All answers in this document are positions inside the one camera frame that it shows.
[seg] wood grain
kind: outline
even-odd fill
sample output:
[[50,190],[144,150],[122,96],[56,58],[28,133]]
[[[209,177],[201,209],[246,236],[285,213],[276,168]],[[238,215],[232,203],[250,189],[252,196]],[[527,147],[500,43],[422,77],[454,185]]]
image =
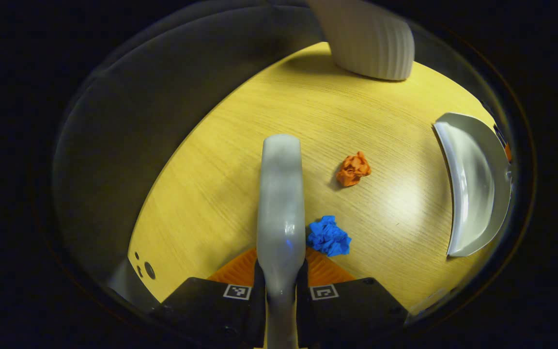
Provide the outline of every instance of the wood grain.
[[[405,307],[451,289],[490,248],[446,256],[451,188],[432,130],[446,112],[494,125],[473,95],[418,63],[406,81],[380,81],[335,66],[326,43],[302,49],[242,84],[179,146],[141,210],[130,262],[142,272],[151,263],[156,279],[142,281],[162,301],[254,247],[262,142],[289,133],[301,139],[306,223],[335,215],[353,239],[332,260]],[[340,188],[334,174],[359,150],[372,175]]]

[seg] orange object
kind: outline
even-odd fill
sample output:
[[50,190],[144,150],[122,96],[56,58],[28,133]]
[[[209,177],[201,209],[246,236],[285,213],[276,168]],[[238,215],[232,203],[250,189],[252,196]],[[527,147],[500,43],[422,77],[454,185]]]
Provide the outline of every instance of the orange object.
[[[308,264],[309,286],[322,286],[354,280],[342,267],[324,254],[308,247],[305,250]],[[231,285],[253,286],[257,251],[252,248],[217,270],[208,280]]]
[[365,160],[365,154],[358,152],[356,157],[346,157],[335,177],[341,185],[348,187],[356,185],[361,180],[361,177],[369,176],[370,174],[372,174],[372,169],[367,160]]
[[507,161],[512,161],[512,149],[510,148],[510,144],[507,143],[505,145],[505,155],[507,155]]

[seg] black background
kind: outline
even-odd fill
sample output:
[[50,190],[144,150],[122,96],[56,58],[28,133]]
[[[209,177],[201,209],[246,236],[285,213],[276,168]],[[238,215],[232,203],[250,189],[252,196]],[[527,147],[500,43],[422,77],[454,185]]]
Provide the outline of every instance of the black background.
[[[48,176],[55,130],[82,80],[184,5],[0,2],[0,348],[155,347],[75,287],[45,248],[28,201]],[[539,168],[533,219],[514,259],[476,300],[407,344],[558,347],[558,3],[406,7],[440,20],[502,73],[527,111]]]

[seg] white ribbed vase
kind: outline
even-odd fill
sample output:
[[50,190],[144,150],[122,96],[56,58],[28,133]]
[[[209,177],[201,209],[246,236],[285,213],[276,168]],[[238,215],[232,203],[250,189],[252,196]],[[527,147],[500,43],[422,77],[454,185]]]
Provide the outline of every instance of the white ribbed vase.
[[387,80],[410,76],[415,41],[408,24],[361,0],[307,0],[324,31],[333,60],[357,74]]

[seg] orange crumpled cloth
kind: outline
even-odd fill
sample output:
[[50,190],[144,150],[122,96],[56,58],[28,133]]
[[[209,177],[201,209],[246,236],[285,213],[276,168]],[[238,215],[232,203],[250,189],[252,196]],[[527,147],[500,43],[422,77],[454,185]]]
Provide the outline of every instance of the orange crumpled cloth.
[[365,154],[358,152],[356,157],[346,157],[335,177],[341,185],[348,187],[356,185],[361,180],[361,177],[369,176],[370,174],[372,174],[372,169],[367,160],[365,160]]

